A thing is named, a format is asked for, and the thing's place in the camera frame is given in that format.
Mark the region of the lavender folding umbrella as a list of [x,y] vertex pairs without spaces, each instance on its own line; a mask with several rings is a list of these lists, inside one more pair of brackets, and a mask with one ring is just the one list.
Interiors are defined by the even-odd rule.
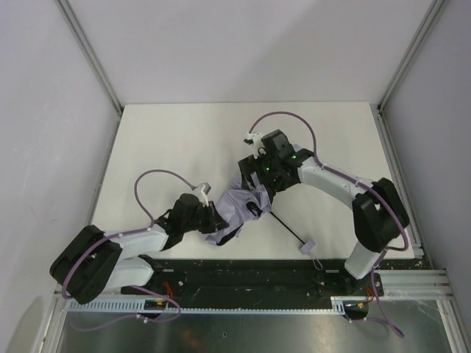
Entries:
[[203,239],[214,246],[223,246],[239,235],[246,222],[257,221],[269,213],[302,244],[300,251],[312,259],[314,268],[323,270],[322,263],[313,253],[316,243],[313,240],[304,241],[272,211],[275,195],[273,189],[263,186],[258,180],[252,188],[242,177],[234,179],[216,203],[216,211],[228,226],[203,235]]

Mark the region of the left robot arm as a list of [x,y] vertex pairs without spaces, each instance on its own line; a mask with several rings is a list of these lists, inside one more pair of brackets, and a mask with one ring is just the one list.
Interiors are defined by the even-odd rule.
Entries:
[[49,274],[61,285],[64,298],[87,304],[106,291],[147,285],[157,270],[150,254],[176,246],[186,233],[206,235],[228,227],[212,201],[184,193],[148,227],[114,234],[93,224],[84,227]]

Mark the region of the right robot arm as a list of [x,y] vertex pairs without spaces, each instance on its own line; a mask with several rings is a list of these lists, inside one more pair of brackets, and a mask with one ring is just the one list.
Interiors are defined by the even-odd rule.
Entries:
[[238,163],[245,188],[262,185],[275,196],[295,185],[308,185],[352,210],[357,242],[344,262],[350,277],[363,279],[392,249],[394,239],[408,240],[410,219],[391,180],[371,181],[327,166],[313,151],[291,144],[279,129],[266,135],[248,133],[244,142],[252,148],[252,154]]

